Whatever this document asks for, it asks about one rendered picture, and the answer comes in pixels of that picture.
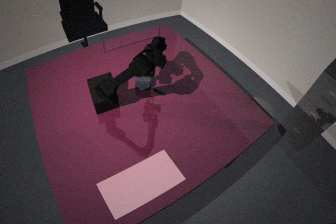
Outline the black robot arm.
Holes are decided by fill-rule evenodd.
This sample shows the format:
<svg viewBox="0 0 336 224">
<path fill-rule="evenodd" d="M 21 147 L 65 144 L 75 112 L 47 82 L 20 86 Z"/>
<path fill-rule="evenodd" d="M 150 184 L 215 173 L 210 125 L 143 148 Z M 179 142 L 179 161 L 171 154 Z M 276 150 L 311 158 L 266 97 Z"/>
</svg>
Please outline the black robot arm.
<svg viewBox="0 0 336 224">
<path fill-rule="evenodd" d="M 165 38 L 158 36 L 153 37 L 150 44 L 147 44 L 142 52 L 133 58 L 133 61 L 129 64 L 129 67 L 117 75 L 116 77 L 110 77 L 107 80 L 101 80 L 95 86 L 95 91 L 100 98 L 104 101 L 109 99 L 118 87 L 131 79 L 132 77 L 142 77 L 149 74 L 156 66 L 161 69 L 166 65 L 166 56 L 162 54 L 167 47 Z M 148 57 L 154 57 L 153 64 L 142 54 L 145 53 Z"/>
</svg>

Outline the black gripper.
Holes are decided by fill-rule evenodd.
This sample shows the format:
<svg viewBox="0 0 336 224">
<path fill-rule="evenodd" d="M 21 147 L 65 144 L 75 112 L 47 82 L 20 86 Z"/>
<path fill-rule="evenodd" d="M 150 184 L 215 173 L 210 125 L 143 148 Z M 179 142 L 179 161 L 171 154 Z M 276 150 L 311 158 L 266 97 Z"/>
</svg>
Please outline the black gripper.
<svg viewBox="0 0 336 224">
<path fill-rule="evenodd" d="M 147 59 L 151 62 L 151 64 L 153 64 L 153 60 L 155 59 L 154 57 L 148 57 L 146 54 L 145 56 L 147 57 Z M 146 77 L 154 77 L 155 74 L 155 68 L 147 75 L 144 75 Z"/>
</svg>

